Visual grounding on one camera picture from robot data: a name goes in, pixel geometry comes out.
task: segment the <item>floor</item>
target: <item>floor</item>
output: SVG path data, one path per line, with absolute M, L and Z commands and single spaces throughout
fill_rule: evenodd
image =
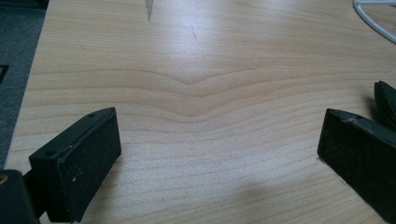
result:
M 0 0 L 0 169 L 5 166 L 45 13 L 33 1 Z

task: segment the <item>black plastic object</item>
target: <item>black plastic object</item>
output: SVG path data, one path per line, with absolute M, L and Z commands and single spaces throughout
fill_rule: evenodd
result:
M 384 220 L 396 223 L 396 133 L 359 115 L 328 109 L 319 156 Z
M 388 126 L 396 130 L 396 90 L 388 83 L 379 81 L 375 83 L 376 108 Z
M 24 176 L 35 216 L 47 211 L 52 222 L 80 222 L 120 154 L 114 107 L 83 117 L 49 141 L 29 157 L 32 170 Z M 3 223 L 1 216 L 23 215 L 0 211 Z
M 19 171 L 0 171 L 0 200 L 0 223 L 39 223 Z
M 0 84 L 3 82 L 4 77 L 8 71 L 9 65 L 0 65 Z

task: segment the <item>screw hole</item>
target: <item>screw hole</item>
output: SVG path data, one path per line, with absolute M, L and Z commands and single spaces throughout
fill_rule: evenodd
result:
M 8 179 L 7 175 L 0 175 L 0 185 L 2 185 L 3 183 L 5 183 Z
M 53 156 L 53 155 L 55 155 L 55 151 L 53 151 L 53 150 L 48 151 L 48 152 L 46 152 L 45 155 L 48 156 L 48 157 Z

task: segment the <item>wood grain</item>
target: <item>wood grain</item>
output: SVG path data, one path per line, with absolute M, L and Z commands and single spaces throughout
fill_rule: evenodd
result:
M 83 223 L 383 223 L 317 146 L 326 108 L 374 118 L 395 75 L 351 1 L 51 0 L 7 168 L 115 106 Z

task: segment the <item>black plastic part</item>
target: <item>black plastic part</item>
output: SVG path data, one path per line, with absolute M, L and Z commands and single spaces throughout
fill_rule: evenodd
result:
M 396 133 L 328 109 L 318 154 L 389 223 L 396 223 Z
M 4 77 L 8 71 L 9 65 L 0 65 L 0 84 L 3 82 Z
M 41 217 L 47 209 L 46 202 L 49 200 L 45 185 L 35 178 L 33 171 L 29 171 L 23 176 L 30 201 L 35 211 L 36 217 Z
M 85 116 L 32 154 L 34 179 L 48 193 L 50 221 L 80 222 L 120 154 L 114 107 Z
M 374 89 L 376 108 L 387 125 L 396 130 L 396 90 L 384 81 L 376 82 Z
M 39 223 L 19 171 L 0 171 L 0 200 L 0 223 Z

